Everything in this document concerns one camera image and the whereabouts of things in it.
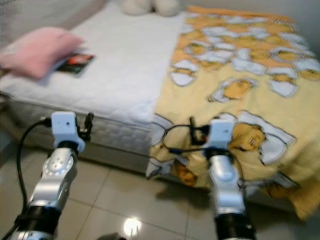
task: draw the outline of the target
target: book cover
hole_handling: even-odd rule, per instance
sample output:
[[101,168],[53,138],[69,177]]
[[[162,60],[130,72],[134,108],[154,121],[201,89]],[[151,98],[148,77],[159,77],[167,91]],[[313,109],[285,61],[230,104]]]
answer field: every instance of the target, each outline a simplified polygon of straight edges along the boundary
[[85,68],[95,58],[91,54],[75,53],[69,56],[58,68],[57,71],[65,72],[76,76],[77,78],[83,74]]

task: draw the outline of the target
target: white floor tile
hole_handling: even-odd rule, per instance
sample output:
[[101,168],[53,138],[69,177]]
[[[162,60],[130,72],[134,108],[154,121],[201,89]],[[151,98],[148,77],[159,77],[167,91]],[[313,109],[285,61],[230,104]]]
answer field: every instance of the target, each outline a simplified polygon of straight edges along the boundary
[[[22,172],[24,172],[34,161],[37,161],[37,159],[41,157],[46,158],[46,156],[47,156],[46,153],[39,150],[29,149],[29,148],[22,150],[22,158],[21,158]],[[2,180],[16,181],[18,179],[16,157],[17,157],[17,153],[14,153],[0,168],[0,178]]]
[[216,228],[208,192],[194,189],[186,235],[197,240],[216,240]]
[[79,160],[77,175],[71,185],[70,198],[93,205],[110,168]]
[[[28,196],[32,193],[32,188],[26,186]],[[0,181],[0,237],[13,226],[16,217],[22,209],[22,195],[17,182]]]
[[95,206],[184,234],[189,196],[182,185],[111,170]]
[[59,220],[57,240],[76,240],[91,206],[69,199]]
[[[36,186],[46,160],[47,155],[38,157],[24,171],[23,176],[28,185]],[[82,160],[77,162],[76,167],[77,175],[71,185],[70,199],[93,205],[110,169],[103,165]]]
[[23,171],[23,179],[25,184],[34,188],[41,177],[41,172],[45,161],[48,159],[47,152],[35,152],[34,160]]
[[248,213],[256,228],[257,239],[292,240],[289,213],[256,204],[249,205]]
[[289,224],[292,240],[319,240],[320,239],[320,218],[312,216],[305,222],[292,217]]
[[118,232],[122,237],[131,240],[184,240],[183,235],[170,232],[143,222],[119,216],[108,211],[93,208],[85,221],[78,240],[96,240],[102,235]]
[[[277,209],[250,204],[250,220],[257,230],[258,240],[291,240],[290,216]],[[186,235],[197,240],[217,239],[214,216],[206,192],[194,190]]]

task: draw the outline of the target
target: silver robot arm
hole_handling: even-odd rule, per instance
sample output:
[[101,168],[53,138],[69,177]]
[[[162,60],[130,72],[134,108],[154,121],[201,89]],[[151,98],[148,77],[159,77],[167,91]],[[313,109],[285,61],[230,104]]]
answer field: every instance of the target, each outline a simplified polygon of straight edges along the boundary
[[86,118],[89,127],[80,131],[74,112],[55,112],[51,115],[56,149],[43,164],[41,179],[30,198],[26,213],[18,217],[19,226],[11,240],[55,238],[60,215],[77,175],[78,153],[85,149],[82,138],[90,139],[92,118],[93,114],[90,113]]
[[240,176],[228,151],[234,123],[213,119],[204,147],[209,162],[211,205],[219,240],[255,240],[255,230],[246,214]]

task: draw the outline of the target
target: cartoon print blanket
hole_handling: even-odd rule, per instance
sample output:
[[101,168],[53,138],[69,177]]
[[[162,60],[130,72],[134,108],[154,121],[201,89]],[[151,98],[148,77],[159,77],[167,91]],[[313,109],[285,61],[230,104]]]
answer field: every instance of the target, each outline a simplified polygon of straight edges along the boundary
[[269,180],[265,192],[289,198],[305,218],[320,203],[319,92],[320,63],[287,17],[190,7],[155,110],[146,176],[208,187],[201,152],[164,147],[194,148],[189,129],[165,132],[190,116],[197,126],[228,119],[244,178]]

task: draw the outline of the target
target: stuffed toy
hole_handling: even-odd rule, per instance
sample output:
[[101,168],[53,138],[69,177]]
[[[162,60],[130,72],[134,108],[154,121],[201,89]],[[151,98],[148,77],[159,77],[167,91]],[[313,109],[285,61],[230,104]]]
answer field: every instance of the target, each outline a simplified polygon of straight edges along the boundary
[[123,0],[122,10],[128,15],[143,15],[156,11],[164,17],[177,15],[181,10],[180,0]]

